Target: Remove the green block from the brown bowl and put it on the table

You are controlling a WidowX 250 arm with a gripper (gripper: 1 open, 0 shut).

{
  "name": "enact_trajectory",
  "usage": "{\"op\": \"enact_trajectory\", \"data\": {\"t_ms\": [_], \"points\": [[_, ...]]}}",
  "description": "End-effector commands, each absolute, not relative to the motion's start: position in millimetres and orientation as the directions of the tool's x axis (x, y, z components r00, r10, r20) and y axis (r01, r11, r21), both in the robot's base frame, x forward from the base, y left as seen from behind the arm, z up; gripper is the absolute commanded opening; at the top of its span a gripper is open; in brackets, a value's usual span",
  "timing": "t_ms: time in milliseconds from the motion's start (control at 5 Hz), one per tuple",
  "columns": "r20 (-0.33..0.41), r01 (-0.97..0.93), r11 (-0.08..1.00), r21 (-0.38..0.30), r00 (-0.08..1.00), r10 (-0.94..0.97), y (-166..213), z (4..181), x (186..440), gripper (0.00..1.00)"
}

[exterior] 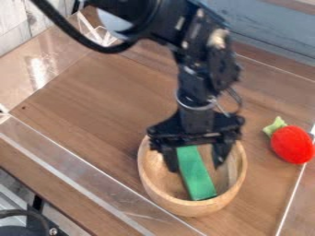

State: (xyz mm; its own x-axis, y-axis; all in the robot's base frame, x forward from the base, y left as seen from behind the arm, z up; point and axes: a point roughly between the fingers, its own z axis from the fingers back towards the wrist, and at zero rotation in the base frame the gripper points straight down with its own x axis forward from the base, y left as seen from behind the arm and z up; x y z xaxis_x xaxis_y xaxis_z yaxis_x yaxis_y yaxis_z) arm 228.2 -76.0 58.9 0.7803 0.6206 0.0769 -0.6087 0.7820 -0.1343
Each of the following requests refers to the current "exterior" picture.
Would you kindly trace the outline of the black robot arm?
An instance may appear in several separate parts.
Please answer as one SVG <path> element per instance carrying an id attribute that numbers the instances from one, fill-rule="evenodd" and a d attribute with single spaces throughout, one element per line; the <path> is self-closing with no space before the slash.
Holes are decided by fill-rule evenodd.
<path id="1" fill-rule="evenodd" d="M 222 165 L 244 125 L 242 116 L 224 111 L 217 102 L 226 93 L 237 104 L 242 103 L 232 88 L 241 67 L 225 19 L 200 0 L 85 1 L 97 9 L 118 44 L 100 45 L 73 27 L 48 0 L 30 0 L 64 33 L 98 53 L 121 53 L 141 40 L 166 47 L 178 68 L 177 110 L 148 128 L 149 148 L 162 155 L 170 171 L 178 170 L 178 149 L 193 145 L 212 145 L 213 165 Z"/>

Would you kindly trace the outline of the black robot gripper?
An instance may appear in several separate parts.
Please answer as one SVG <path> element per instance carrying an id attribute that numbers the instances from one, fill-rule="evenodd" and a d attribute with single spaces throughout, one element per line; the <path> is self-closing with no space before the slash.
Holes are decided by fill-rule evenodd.
<path id="1" fill-rule="evenodd" d="M 176 148 L 212 144 L 212 164 L 217 169 L 225 162 L 234 141 L 240 138 L 244 118 L 236 113 L 224 115 L 209 110 L 201 114 L 176 112 L 146 129 L 149 148 L 161 151 L 165 166 L 178 171 Z"/>

